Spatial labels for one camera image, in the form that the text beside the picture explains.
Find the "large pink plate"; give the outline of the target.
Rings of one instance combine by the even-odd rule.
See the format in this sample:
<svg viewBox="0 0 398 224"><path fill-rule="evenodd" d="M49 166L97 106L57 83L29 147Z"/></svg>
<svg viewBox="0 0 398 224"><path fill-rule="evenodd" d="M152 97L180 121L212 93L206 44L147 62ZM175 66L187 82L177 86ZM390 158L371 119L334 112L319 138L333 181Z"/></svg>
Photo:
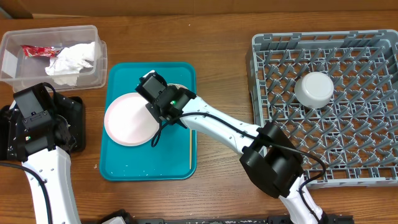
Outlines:
<svg viewBox="0 0 398 224"><path fill-rule="evenodd" d="M152 139L159 123L146 104L147 100L138 93L127 93L116 98L104 116L107 135L122 146L139 146Z"/></svg>

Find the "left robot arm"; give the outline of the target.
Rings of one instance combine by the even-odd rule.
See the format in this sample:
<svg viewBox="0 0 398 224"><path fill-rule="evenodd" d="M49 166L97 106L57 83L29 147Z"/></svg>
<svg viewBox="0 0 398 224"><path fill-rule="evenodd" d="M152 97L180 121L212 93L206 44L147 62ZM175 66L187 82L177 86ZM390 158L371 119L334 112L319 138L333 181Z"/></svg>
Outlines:
<svg viewBox="0 0 398 224"><path fill-rule="evenodd" d="M56 147L28 157L19 166L26 174L37 224L81 222L72 190L69 154Z"/></svg>

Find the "pink saucer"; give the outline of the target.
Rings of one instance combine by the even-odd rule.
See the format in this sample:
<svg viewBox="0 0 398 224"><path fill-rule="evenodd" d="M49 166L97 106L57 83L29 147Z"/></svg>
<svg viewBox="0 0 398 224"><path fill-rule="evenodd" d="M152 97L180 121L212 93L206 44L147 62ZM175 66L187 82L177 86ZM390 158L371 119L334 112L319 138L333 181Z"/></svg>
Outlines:
<svg viewBox="0 0 398 224"><path fill-rule="evenodd" d="M179 89L182 89L183 91L189 91L189 89L187 87L185 87L184 85L175 84L175 83L169 83L167 85L167 89L168 89L168 91L171 91L173 93L178 92Z"/></svg>

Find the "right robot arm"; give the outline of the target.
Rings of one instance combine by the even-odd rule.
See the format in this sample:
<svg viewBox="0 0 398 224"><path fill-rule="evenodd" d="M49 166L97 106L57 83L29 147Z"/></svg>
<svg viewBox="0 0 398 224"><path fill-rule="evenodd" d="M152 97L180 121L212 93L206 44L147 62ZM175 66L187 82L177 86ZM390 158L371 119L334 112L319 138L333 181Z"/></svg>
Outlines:
<svg viewBox="0 0 398 224"><path fill-rule="evenodd" d="M303 153L277 125L260 127L234 119L186 88L149 87L140 94L149 102L161 128L177 123L212 137L238 154L251 182L268 196L280 199L293 223L328 221L306 187Z"/></svg>

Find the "white napkin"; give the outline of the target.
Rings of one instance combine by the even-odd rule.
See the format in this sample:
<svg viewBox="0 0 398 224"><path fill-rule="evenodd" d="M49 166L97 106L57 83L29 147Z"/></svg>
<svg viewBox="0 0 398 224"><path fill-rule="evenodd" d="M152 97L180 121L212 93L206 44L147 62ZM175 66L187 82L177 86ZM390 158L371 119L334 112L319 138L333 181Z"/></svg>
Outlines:
<svg viewBox="0 0 398 224"><path fill-rule="evenodd" d="M95 42L89 44L76 44L64 48L62 54L68 62L74 65L79 65L83 68L91 68L92 65L90 62L93 62L95 59Z"/></svg>
<svg viewBox="0 0 398 224"><path fill-rule="evenodd" d="M68 75L79 73L84 68L93 68L86 60L70 57L54 57L50 58L50 64L45 67L45 72L50 76ZM54 82L58 85L76 86L78 76L66 78L54 78Z"/></svg>

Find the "grey small bowl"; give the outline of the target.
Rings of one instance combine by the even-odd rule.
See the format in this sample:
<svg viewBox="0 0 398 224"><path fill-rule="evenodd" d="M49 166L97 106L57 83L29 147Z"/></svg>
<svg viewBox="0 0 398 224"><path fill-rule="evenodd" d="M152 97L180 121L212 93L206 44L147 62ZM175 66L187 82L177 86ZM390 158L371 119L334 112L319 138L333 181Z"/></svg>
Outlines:
<svg viewBox="0 0 398 224"><path fill-rule="evenodd" d="M299 103L307 108L318 109L328 104L334 89L328 75L322 72L311 72L296 82L294 93Z"/></svg>

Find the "red snack wrapper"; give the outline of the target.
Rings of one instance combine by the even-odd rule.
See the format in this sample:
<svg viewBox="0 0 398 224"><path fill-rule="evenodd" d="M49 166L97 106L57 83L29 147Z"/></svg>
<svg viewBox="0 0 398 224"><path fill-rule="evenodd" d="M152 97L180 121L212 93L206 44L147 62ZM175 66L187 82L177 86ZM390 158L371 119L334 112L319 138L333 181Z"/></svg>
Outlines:
<svg viewBox="0 0 398 224"><path fill-rule="evenodd" d="M33 45L21 45L23 53L27 57L56 57L63 49L56 47L38 47Z"/></svg>

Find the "wooden chopstick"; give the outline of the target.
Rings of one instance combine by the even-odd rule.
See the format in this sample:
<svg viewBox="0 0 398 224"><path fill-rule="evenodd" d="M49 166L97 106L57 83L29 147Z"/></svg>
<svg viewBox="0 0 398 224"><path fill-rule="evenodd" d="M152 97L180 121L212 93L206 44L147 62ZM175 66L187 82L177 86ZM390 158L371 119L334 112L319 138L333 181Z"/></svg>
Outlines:
<svg viewBox="0 0 398 224"><path fill-rule="evenodd" d="M192 169L192 130L189 132L190 139L189 139L189 169Z"/></svg>

